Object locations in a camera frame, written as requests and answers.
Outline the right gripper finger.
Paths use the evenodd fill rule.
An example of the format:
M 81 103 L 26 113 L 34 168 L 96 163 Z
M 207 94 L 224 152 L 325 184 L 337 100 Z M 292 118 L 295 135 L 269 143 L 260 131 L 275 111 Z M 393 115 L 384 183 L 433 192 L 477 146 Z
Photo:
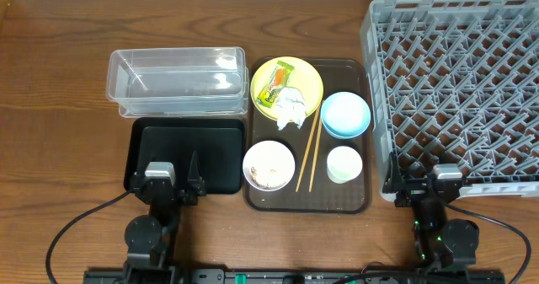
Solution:
M 391 163 L 389 177 L 387 179 L 387 193 L 397 193 L 403 189 L 403 177 L 400 174 L 397 154 L 391 153 L 390 158 Z
M 466 176 L 457 165 L 446 167 L 446 188 L 451 191 L 459 191 L 466 184 Z

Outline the small white cup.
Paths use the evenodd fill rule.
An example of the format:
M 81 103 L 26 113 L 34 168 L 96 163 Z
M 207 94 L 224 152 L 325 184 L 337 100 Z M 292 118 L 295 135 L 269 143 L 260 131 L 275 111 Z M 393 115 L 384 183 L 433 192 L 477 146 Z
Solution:
M 327 156 L 327 173 L 331 181 L 343 184 L 357 178 L 363 170 L 363 160 L 352 147 L 340 146 Z

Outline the white bowl with rice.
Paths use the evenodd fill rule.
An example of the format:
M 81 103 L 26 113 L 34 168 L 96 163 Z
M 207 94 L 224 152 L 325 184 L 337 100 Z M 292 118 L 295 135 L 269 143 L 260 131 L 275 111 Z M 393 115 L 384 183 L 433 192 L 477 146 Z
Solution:
M 251 167 L 275 169 L 279 174 L 280 185 L 274 189 L 258 187 L 252 180 Z M 277 141 L 262 141 L 254 144 L 243 157 L 243 175 L 246 181 L 256 190 L 277 191 L 291 182 L 296 170 L 296 161 L 291 150 Z

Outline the light blue bowl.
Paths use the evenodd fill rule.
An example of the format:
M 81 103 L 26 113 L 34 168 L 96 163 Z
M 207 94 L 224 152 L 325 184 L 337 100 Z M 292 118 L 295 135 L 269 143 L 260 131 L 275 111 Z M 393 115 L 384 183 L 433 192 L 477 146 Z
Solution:
M 324 100 L 321 118 L 329 135 L 351 139 L 366 132 L 371 123 L 371 110 L 358 94 L 338 92 Z

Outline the wooden chopstick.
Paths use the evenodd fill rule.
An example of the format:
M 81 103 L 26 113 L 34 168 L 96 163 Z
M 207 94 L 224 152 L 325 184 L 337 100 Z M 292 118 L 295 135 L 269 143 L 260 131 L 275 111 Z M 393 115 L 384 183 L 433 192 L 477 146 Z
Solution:
M 311 176 L 309 181 L 309 192 L 312 192 L 312 187 L 314 183 L 315 173 L 316 173 L 316 167 L 317 167 L 317 161 L 318 161 L 318 151 L 319 151 L 319 143 L 321 138 L 321 130 L 323 126 L 323 121 L 321 118 L 318 121 L 318 128 L 317 128 L 317 135 L 315 139 L 315 147 L 314 147 L 314 154 L 313 154 L 313 160 L 312 160 L 312 169 L 311 169 Z
M 311 148 L 311 145 L 312 145 L 312 139 L 313 139 L 313 136 L 314 136 L 314 132 L 317 129 L 316 127 L 317 127 L 317 123 L 318 123 L 318 117 L 319 117 L 320 109 L 321 109 L 321 107 L 319 105 L 318 108 L 315 111 L 315 116 L 313 118 L 312 127 L 311 127 L 311 130 L 310 130 L 310 133 L 309 133 L 309 137 L 307 139 L 307 145 L 306 145 L 305 152 L 304 152 L 304 155 L 303 155 L 302 165 L 300 167 L 298 181 L 296 183 L 296 192 L 299 191 L 301 183 L 302 183 L 302 177 L 303 177 L 304 170 L 305 170 L 305 167 L 306 167 L 306 164 L 307 164 L 307 159 L 308 159 L 310 148 Z

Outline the white tissue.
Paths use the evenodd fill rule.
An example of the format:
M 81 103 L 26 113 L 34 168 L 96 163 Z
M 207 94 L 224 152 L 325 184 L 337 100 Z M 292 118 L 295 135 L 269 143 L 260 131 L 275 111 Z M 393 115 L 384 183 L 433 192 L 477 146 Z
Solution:
M 275 102 L 277 127 L 282 131 L 289 122 L 300 129 L 307 116 L 306 102 L 298 88 L 284 87 Z

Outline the green orange snack wrapper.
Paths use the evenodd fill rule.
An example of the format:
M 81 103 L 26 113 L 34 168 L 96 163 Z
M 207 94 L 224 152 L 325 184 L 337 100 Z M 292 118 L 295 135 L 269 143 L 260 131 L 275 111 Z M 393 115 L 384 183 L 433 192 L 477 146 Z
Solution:
M 280 91 L 288 84 L 294 70 L 295 68 L 291 64 L 278 61 L 269 80 L 257 95 L 256 103 L 266 108 L 272 107 Z

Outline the yellow round plate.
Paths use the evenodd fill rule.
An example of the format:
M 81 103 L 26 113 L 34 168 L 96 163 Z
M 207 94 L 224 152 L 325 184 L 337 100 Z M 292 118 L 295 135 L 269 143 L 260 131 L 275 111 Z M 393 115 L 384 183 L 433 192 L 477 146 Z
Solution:
M 262 87 L 270 79 L 275 65 L 278 61 L 283 61 L 291 64 L 295 70 L 291 74 L 290 80 L 286 87 L 298 88 L 306 102 L 307 116 L 313 114 L 322 102 L 323 98 L 323 80 L 318 70 L 300 58 L 293 56 L 280 56 L 270 58 L 268 61 L 262 61 L 262 64 L 255 71 L 250 84 L 251 99 L 254 107 L 267 118 L 276 121 L 277 112 L 275 102 L 272 107 L 266 108 L 256 103 L 256 97 Z

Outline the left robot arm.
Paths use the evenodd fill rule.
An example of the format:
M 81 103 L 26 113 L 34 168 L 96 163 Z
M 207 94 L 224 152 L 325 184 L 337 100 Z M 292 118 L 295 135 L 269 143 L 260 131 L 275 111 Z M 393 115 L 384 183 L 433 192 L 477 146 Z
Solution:
M 189 274 L 173 262 L 173 247 L 182 206 L 195 206 L 206 195 L 199 155 L 193 152 L 184 184 L 176 181 L 173 164 L 150 162 L 131 176 L 130 192 L 149 205 L 149 213 L 134 218 L 125 229 L 128 247 L 122 283 L 186 283 Z

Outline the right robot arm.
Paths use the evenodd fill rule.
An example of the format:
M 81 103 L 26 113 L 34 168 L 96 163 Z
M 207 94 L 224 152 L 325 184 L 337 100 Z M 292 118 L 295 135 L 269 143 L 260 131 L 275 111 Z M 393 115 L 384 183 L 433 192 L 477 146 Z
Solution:
M 420 179 L 405 181 L 397 155 L 390 155 L 389 177 L 384 189 L 395 194 L 396 207 L 410 207 L 414 215 L 415 248 L 422 262 L 422 274 L 446 274 L 454 277 L 467 273 L 476 263 L 479 229 L 475 222 L 447 217 L 446 208 L 460 196 L 465 182 L 454 163 L 434 166 Z

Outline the black plastic waste tray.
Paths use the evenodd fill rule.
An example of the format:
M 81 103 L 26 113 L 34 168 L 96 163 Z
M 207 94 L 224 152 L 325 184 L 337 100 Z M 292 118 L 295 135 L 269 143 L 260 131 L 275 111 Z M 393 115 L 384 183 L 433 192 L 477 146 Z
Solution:
M 169 162 L 175 183 L 187 185 L 193 153 L 209 194 L 231 195 L 242 186 L 244 124 L 238 119 L 145 117 L 136 120 L 125 167 L 124 187 L 150 162 Z

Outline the clear plastic waste bin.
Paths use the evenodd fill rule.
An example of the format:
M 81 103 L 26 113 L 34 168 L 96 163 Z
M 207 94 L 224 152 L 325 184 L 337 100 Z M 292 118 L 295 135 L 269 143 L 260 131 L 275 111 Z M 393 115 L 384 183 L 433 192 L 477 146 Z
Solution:
M 248 67 L 238 46 L 114 51 L 106 85 L 125 118 L 248 112 Z

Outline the grey dishwasher rack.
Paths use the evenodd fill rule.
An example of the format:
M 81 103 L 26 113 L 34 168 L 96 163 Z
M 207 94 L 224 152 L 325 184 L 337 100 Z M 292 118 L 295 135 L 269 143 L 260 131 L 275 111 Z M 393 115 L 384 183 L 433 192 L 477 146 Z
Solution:
M 379 191 L 438 163 L 463 197 L 538 194 L 538 0 L 374 0 L 360 29 Z

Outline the brown plastic serving tray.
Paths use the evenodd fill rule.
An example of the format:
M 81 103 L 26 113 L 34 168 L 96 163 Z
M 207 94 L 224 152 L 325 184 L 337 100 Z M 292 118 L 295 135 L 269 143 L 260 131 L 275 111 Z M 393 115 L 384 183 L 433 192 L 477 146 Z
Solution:
M 312 128 L 312 117 L 308 116 L 302 128 L 292 124 L 278 131 L 276 123 L 258 110 L 250 113 L 250 144 L 262 141 L 277 141 L 287 146 L 296 160 L 296 170 L 283 188 L 277 191 L 262 191 L 246 184 L 243 190 L 245 201 L 255 210 L 263 212 L 319 212 L 357 214 L 363 212 L 371 201 L 371 131 L 369 126 L 360 136 L 352 139 L 337 139 L 322 130 L 319 141 L 316 169 L 312 170 L 314 149 L 303 163 L 307 141 Z M 339 146 L 352 147 L 363 161 L 358 177 L 336 184 L 327 173 L 327 156 Z

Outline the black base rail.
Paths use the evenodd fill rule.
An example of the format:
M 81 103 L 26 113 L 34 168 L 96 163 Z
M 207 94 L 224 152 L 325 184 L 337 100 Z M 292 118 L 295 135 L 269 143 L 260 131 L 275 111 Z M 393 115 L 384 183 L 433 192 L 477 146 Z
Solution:
M 177 283 L 177 284 L 331 284 L 349 279 L 353 284 L 404 283 L 404 279 L 392 276 L 359 279 L 349 272 L 294 272 L 294 271 L 224 271 L 221 269 L 198 269 L 179 271 L 86 271 L 83 284 L 121 283 Z

